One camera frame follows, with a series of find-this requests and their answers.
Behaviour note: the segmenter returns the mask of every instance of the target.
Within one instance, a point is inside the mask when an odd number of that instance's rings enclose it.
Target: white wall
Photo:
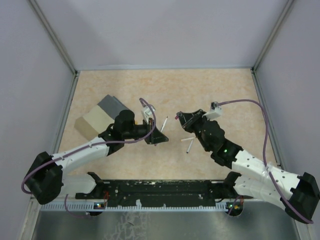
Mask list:
[[[30,196],[20,184],[49,151],[73,75],[26,0],[0,7],[0,238],[17,239]]]
[[[287,0],[37,0],[78,70],[252,67]]]
[[[257,75],[285,165],[314,175],[320,186],[319,23],[320,1],[296,0]],[[319,226],[320,206],[313,220]]]

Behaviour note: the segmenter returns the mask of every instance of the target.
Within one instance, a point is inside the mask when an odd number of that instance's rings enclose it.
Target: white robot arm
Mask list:
[[[93,192],[98,181],[94,173],[81,175],[68,175],[68,173],[86,163],[117,152],[125,143],[145,140],[147,144],[154,145],[169,141],[156,127],[153,106],[146,103],[142,114],[143,124],[135,124],[135,114],[130,110],[123,110],[115,118],[114,124],[109,125],[90,142],[53,155],[47,152],[40,153],[22,182],[22,191],[33,194],[42,205],[51,202],[59,195]]]
[[[206,152],[212,152],[216,163],[232,170],[224,180],[230,190],[274,204],[297,221],[312,223],[320,200],[316,179],[306,172],[299,176],[267,164],[226,139],[225,131],[214,120],[221,114],[221,106],[213,102],[209,112],[178,112],[176,119],[186,132],[195,134]]]

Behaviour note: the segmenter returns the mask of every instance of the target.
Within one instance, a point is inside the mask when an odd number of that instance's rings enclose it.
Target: pen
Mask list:
[[[181,139],[180,141],[183,142],[183,141],[188,141],[188,140],[192,140],[192,139],[194,139],[194,137],[184,138],[184,139]]]
[[[190,145],[186,151],[187,154],[190,152],[190,149],[191,149],[192,144],[194,143],[194,140],[195,140],[194,138],[191,140]]]
[[[160,130],[161,133],[162,133],[162,131],[163,131],[164,128],[165,128],[165,125],[166,125],[166,123],[167,123],[167,120],[168,120],[168,116],[166,116],[166,118],[165,118],[165,120],[164,120],[164,123],[162,124],[161,130]]]

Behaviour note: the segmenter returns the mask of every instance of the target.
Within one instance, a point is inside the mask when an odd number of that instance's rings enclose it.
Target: purple cable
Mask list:
[[[65,198],[64,198],[64,209],[65,211],[70,214],[71,216],[77,218],[77,219],[89,219],[91,216],[90,215],[84,215],[84,216],[81,216],[81,215],[76,215],[76,214],[73,214],[72,212],[69,211],[68,209],[68,206],[67,206],[67,198],[68,198],[69,194],[65,195]]]
[[[258,105],[261,108],[261,111],[263,113],[263,117],[264,117],[264,122],[265,122],[265,136],[264,136],[264,142],[263,142],[263,149],[262,149],[262,158],[263,158],[263,163],[265,166],[267,166],[267,158],[266,158],[266,147],[267,147],[267,141],[268,141],[268,132],[269,132],[269,119],[268,119],[268,115],[266,110],[264,109],[264,107],[257,101],[255,100],[251,100],[251,99],[238,99],[238,100],[232,100],[232,101],[223,101],[218,103],[218,106],[222,106],[222,105],[226,105],[226,104],[233,104],[233,103],[240,103],[240,102],[250,102],[250,103],[254,103],[256,105]],[[308,223],[308,224],[313,224],[314,221],[306,219],[304,216],[302,216],[291,204],[290,202],[286,199],[286,197],[284,196],[284,194],[281,192],[281,189],[279,188],[274,176],[272,175],[271,172],[269,172],[269,176],[270,179],[275,187],[275,189],[277,190],[277,192],[279,193],[279,195],[281,196],[282,200],[285,202],[285,204],[300,218],[302,219],[304,222]]]
[[[234,206],[235,206],[235,204],[236,204],[236,202],[238,201],[239,198],[241,198],[241,195],[236,196],[236,198],[234,199],[234,201],[233,201],[233,203],[232,203],[232,206],[231,206],[231,208],[230,208],[229,211],[228,211],[228,215],[230,215],[232,209],[234,209]]]
[[[150,132],[148,132],[145,136],[143,136],[142,138],[139,138],[137,140],[131,140],[131,141],[101,141],[101,142],[96,142],[96,143],[93,143],[91,146],[96,146],[96,145],[104,145],[104,144],[134,144],[134,143],[137,143],[137,142],[140,142],[144,139],[146,139],[147,137],[149,137],[152,132],[155,130],[156,128],[156,123],[157,123],[157,120],[156,120],[156,115],[155,115],[155,112],[152,110],[152,107],[150,106],[150,104],[144,100],[143,98],[139,98],[139,101],[140,103],[143,105],[145,104],[151,111],[152,113],[152,116],[153,116],[153,125],[152,125],[152,128],[150,130]],[[83,146],[83,147],[80,147],[72,152],[69,152],[65,155],[63,155],[62,157],[58,157],[56,159],[52,159],[44,164],[42,164],[41,166],[38,166],[36,169],[32,170],[27,176],[25,176],[25,178],[23,179],[22,183],[21,183],[21,190],[25,193],[25,194],[32,194],[30,191],[27,191],[25,189],[25,184],[26,184],[26,181],[31,177],[33,176],[36,172],[38,172],[39,170],[43,169],[44,167],[56,162],[56,161],[59,161],[61,159],[64,159],[64,158],[67,158],[73,154],[76,154],[84,149],[87,149],[87,148],[90,148],[90,145],[86,145],[86,146]]]

